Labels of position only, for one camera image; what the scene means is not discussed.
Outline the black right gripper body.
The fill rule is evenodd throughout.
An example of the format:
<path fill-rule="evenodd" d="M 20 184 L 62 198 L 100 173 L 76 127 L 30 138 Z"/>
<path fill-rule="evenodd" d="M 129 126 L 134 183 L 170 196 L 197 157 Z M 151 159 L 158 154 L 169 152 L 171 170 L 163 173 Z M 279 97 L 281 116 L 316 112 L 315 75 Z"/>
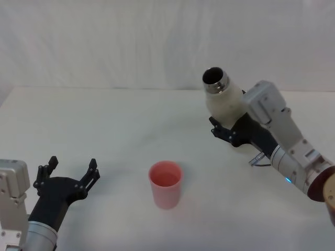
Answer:
<path fill-rule="evenodd" d="M 258 122 L 254 121 L 248 113 L 245 113 L 231 128 L 230 143 L 234 147 L 251 144 L 258 151 L 270 158 L 278 143 Z"/>

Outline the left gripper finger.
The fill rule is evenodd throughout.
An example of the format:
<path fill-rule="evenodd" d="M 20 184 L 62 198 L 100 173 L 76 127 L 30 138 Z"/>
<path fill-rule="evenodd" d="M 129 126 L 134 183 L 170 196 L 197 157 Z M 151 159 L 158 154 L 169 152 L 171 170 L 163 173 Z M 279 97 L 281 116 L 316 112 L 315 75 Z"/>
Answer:
<path fill-rule="evenodd" d="M 97 162 L 95 158 L 92 158 L 88 170 L 85 175 L 77 183 L 77 191 L 80 194 L 87 195 L 90 189 L 100 179 L 99 170 L 97 169 Z"/>
<path fill-rule="evenodd" d="M 39 188 L 42 184 L 50 178 L 50 175 L 58 165 L 58 159 L 56 156 L 52 156 L 47 165 L 38 166 L 38 172 L 35 182 L 33 183 L 34 188 Z"/>

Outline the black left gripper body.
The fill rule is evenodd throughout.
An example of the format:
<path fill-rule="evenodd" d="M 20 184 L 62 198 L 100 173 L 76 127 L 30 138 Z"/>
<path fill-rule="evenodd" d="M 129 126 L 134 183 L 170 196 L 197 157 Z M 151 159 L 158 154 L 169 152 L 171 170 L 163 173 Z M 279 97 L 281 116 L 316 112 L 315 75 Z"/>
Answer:
<path fill-rule="evenodd" d="M 70 205 L 87 197 L 87 190 L 78 180 L 65 177 L 36 180 L 33 187 L 37 189 L 39 199 L 28 221 L 43 223 L 58 230 Z"/>

